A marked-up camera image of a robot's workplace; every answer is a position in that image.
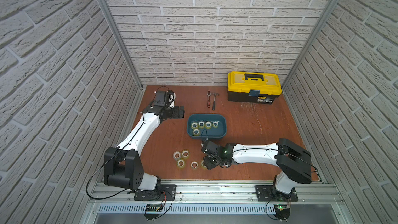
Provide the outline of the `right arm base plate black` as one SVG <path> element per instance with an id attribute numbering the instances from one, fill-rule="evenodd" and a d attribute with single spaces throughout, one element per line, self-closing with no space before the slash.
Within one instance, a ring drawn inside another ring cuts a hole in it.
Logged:
<path id="1" fill-rule="evenodd" d="M 272 185 L 257 185 L 255 186 L 257 199 L 259 202 L 277 201 L 277 202 L 298 202 L 298 196 L 295 188 L 289 194 L 284 194 L 276 190 Z"/>

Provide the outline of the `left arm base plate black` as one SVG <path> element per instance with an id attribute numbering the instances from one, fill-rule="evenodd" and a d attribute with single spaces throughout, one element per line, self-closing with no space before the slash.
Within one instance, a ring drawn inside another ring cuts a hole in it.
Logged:
<path id="1" fill-rule="evenodd" d="M 138 190 L 135 192 L 135 201 L 174 201 L 176 195 L 176 187 L 174 184 L 161 185 L 160 188 L 153 191 Z"/>

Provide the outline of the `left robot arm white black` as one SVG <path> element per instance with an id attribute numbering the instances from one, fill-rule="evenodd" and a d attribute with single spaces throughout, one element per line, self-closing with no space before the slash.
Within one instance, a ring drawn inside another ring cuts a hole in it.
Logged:
<path id="1" fill-rule="evenodd" d="M 131 190 L 156 191 L 159 178 L 144 172 L 140 155 L 153 131 L 165 120 L 184 117 L 183 106 L 148 105 L 131 131 L 104 154 L 104 184 Z"/>

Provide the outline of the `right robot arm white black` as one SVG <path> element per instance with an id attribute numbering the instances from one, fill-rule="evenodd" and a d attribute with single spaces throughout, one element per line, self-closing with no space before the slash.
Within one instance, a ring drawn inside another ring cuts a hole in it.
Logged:
<path id="1" fill-rule="evenodd" d="M 243 145 L 227 143 L 218 145 L 208 139 L 202 142 L 206 155 L 204 165 L 208 170 L 217 166 L 224 169 L 245 163 L 270 164 L 281 169 L 269 190 L 271 196 L 289 198 L 295 186 L 312 183 L 311 154 L 296 143 L 280 138 L 268 145 Z"/>

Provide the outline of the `yellow tape roll lowest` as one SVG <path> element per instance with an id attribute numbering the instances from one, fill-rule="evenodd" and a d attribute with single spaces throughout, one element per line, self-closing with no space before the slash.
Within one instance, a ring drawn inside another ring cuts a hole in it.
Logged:
<path id="1" fill-rule="evenodd" d="M 210 122 L 210 121 L 205 122 L 205 128 L 206 129 L 210 129 L 211 127 L 212 127 L 212 122 Z"/>

